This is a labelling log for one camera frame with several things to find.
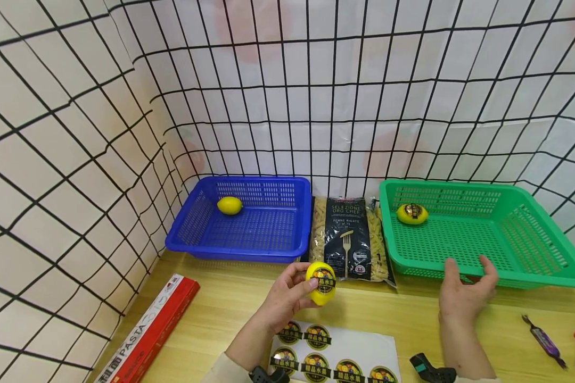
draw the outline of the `pasta bag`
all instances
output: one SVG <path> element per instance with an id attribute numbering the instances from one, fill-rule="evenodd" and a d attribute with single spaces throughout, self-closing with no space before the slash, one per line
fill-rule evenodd
<path id="1" fill-rule="evenodd" d="M 309 261 L 328 263 L 340 280 L 388 281 L 381 221 L 366 199 L 315 198 Z"/>

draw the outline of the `white fabric wall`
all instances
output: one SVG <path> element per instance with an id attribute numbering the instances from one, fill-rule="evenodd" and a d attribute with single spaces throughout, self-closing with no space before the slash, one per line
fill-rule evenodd
<path id="1" fill-rule="evenodd" d="M 575 244 L 575 0 L 0 0 L 0 382 L 85 379 L 211 174 L 515 184 Z"/>

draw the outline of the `fork graphic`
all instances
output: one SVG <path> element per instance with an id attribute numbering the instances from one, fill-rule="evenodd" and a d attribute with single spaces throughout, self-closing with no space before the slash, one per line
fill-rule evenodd
<path id="1" fill-rule="evenodd" d="M 351 235 L 346 235 L 345 237 L 343 237 L 343 249 L 345 250 L 345 278 L 347 278 L 349 250 L 351 250 Z"/>

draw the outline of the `sticker sheet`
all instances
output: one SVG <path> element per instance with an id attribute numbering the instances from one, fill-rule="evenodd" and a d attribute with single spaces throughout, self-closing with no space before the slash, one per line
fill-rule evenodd
<path id="1" fill-rule="evenodd" d="M 273 338 L 269 374 L 311 383 L 400 383 L 392 336 L 292 320 Z"/>

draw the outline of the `lemon with sticker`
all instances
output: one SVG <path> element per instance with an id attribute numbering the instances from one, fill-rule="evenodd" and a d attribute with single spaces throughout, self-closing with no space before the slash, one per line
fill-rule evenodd
<path id="1" fill-rule="evenodd" d="M 217 208 L 228 216 L 234 216 L 243 209 L 243 202 L 236 197 L 224 197 L 217 203 Z"/>
<path id="2" fill-rule="evenodd" d="M 417 203 L 405 203 L 396 210 L 396 217 L 407 225 L 421 225 L 428 219 L 428 211 Z"/>
<path id="3" fill-rule="evenodd" d="M 307 281 L 317 278 L 319 285 L 311 292 L 311 300 L 318 306 L 324 306 L 332 297 L 336 290 L 336 275 L 332 267 L 324 262 L 313 262 L 307 269 Z"/>

